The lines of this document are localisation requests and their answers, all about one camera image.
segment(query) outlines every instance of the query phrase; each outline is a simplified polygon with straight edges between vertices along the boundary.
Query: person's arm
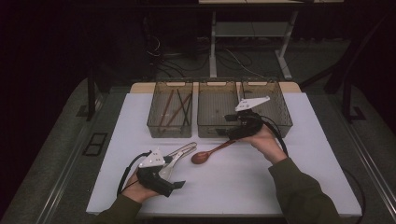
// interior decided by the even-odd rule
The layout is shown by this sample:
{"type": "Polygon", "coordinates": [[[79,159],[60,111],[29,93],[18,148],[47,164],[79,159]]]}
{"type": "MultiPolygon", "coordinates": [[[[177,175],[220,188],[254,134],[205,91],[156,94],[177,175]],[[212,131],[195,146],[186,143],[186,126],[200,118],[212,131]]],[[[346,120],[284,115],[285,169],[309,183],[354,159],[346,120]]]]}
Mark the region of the person's arm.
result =
{"type": "Polygon", "coordinates": [[[343,223],[319,182],[298,169],[265,125],[255,135],[241,140],[249,142],[273,164],[269,171],[275,181],[276,197],[289,223],[343,223]]]}
{"type": "Polygon", "coordinates": [[[146,189],[137,181],[136,171],[134,171],[125,186],[125,189],[111,207],[101,212],[92,221],[92,224],[132,224],[142,207],[142,203],[148,198],[158,195],[157,192],[146,189]]]}

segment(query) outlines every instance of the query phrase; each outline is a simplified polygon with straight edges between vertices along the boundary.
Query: background table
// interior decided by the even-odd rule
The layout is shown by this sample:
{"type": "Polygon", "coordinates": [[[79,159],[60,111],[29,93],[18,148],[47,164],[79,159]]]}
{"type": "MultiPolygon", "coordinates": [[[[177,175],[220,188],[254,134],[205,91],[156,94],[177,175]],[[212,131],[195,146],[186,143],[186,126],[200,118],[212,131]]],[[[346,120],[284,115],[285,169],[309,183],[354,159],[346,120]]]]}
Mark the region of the background table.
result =
{"type": "MultiPolygon", "coordinates": [[[[281,86],[283,91],[288,86],[294,91],[284,94],[293,121],[293,127],[284,139],[290,156],[303,172],[320,183],[342,217],[360,216],[358,201],[306,95],[298,92],[295,84],[283,83],[281,86]]],[[[198,137],[196,89],[192,105],[192,138],[151,138],[146,122],[153,87],[153,83],[135,84],[132,93],[126,96],[92,192],[88,213],[100,213],[114,202],[123,171],[138,154],[159,147],[166,155],[190,142],[198,144],[197,151],[209,150],[227,140],[198,137]]],[[[159,196],[149,199],[139,216],[282,216],[274,181],[267,170],[271,164],[251,145],[235,143],[216,152],[207,163],[201,165],[191,163],[192,154],[177,163],[170,180],[186,180],[184,187],[174,190],[169,198],[159,196]]]]}

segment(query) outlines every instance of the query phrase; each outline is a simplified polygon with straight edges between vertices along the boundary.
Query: brown spoon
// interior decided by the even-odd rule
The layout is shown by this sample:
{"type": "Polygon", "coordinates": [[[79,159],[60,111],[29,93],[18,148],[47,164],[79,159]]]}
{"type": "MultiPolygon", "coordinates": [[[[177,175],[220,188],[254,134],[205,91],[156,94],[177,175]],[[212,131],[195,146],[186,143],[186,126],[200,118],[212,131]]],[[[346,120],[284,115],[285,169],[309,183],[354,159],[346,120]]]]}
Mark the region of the brown spoon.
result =
{"type": "Polygon", "coordinates": [[[209,159],[210,155],[211,155],[213,152],[215,152],[215,151],[217,151],[217,150],[220,150],[220,149],[222,149],[222,148],[224,148],[224,147],[227,147],[227,146],[229,146],[230,144],[232,144],[232,143],[234,143],[234,142],[236,142],[236,141],[235,141],[235,140],[228,140],[227,142],[225,142],[225,143],[219,145],[218,147],[213,148],[213,149],[210,150],[210,151],[201,151],[201,152],[197,152],[197,153],[195,153],[195,154],[191,157],[191,161],[192,161],[192,163],[194,163],[194,164],[202,164],[202,163],[206,162],[207,159],[209,159]]]}

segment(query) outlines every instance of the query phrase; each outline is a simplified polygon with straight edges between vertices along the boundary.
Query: person's left hand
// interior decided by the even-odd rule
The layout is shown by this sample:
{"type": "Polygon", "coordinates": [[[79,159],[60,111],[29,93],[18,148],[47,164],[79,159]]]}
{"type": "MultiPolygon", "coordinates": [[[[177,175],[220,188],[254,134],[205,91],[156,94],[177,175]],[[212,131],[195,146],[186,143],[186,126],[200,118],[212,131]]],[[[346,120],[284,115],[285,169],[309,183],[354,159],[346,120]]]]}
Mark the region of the person's left hand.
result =
{"type": "Polygon", "coordinates": [[[137,180],[137,169],[134,170],[132,176],[128,179],[125,189],[122,191],[122,195],[134,200],[137,203],[143,203],[145,200],[160,195],[152,189],[143,187],[137,180]]]}

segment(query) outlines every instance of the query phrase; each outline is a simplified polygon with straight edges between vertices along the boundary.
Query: forearm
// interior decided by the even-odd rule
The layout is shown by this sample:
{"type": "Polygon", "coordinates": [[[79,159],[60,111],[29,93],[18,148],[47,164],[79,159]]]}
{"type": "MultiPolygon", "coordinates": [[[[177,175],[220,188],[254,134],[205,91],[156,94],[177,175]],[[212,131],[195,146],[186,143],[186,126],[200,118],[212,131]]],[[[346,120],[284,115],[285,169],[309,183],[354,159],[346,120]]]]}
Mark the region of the forearm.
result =
{"type": "Polygon", "coordinates": [[[141,206],[141,203],[137,203],[124,195],[119,195],[111,207],[99,214],[92,224],[132,224],[141,206]]]}
{"type": "Polygon", "coordinates": [[[317,180],[302,173],[287,158],[269,169],[276,184],[276,197],[290,223],[342,223],[332,199],[317,180]]]}

